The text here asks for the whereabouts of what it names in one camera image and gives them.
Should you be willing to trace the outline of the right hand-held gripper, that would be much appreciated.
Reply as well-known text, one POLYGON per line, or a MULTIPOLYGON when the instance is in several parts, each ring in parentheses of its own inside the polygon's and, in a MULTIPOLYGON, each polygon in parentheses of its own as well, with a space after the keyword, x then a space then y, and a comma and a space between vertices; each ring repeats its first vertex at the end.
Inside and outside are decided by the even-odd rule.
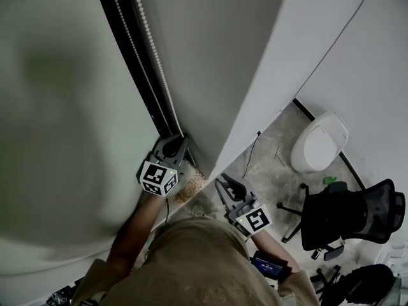
POLYGON ((221 173, 221 179, 215 179, 215 190, 224 205, 228 222, 245 237, 272 224, 267 206, 255 195, 248 195, 247 182, 242 178, 221 173))

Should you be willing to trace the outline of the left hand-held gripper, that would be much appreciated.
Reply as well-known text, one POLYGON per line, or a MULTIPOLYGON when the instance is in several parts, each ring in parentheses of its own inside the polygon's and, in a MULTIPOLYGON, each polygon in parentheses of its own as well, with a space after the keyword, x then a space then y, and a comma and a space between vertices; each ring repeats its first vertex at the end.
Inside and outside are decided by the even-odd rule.
POLYGON ((139 181, 144 191, 167 197, 183 176, 182 162, 188 143, 188 136, 181 134, 157 143, 142 166, 139 181))

